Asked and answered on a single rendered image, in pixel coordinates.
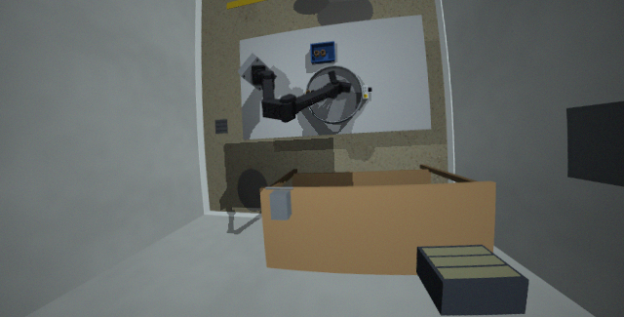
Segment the blue crate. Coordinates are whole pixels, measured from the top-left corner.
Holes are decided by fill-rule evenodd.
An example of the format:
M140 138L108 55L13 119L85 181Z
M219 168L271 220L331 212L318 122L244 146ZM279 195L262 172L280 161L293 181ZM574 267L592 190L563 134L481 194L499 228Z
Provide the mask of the blue crate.
M324 57L321 56L322 50L326 51L326 55ZM317 58L314 55L315 51L319 51L320 53L320 55ZM310 44L310 52L311 52L312 64L335 62L334 41ZM333 55L334 55L334 58L333 58Z

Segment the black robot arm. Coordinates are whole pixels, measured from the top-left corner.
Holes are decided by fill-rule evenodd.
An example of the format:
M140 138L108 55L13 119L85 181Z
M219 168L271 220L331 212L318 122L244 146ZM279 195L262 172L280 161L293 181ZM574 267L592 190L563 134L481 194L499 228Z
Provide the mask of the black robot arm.
M328 72L328 74L330 82L323 88L298 98L295 95L288 94L282 96L280 100L274 99L274 72L265 70L264 65L252 65L253 84L261 85L263 90L261 100L262 116L288 123L295 119L295 114L310 105L323 99L334 98L337 96L337 93L350 93L352 83L339 82L339 80L336 80L334 71Z

